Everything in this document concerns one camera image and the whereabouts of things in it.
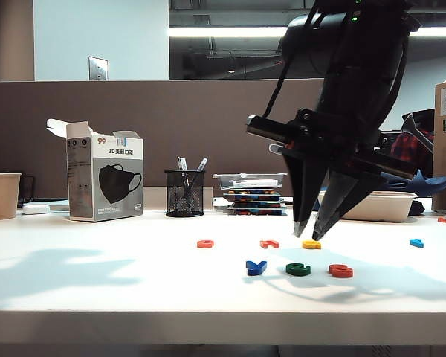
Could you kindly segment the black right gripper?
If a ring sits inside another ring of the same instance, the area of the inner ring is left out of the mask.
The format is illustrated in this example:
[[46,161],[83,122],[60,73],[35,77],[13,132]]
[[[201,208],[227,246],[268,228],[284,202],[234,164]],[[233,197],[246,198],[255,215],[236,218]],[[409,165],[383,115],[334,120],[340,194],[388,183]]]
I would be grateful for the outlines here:
[[[396,81],[388,76],[329,75],[315,110],[299,109],[288,122],[284,155],[293,191],[293,233],[300,237],[317,200],[328,167],[396,171],[396,160],[374,150],[378,127],[396,99]],[[319,241],[354,206],[386,179],[380,173],[358,177],[331,172],[317,214],[312,239]]]

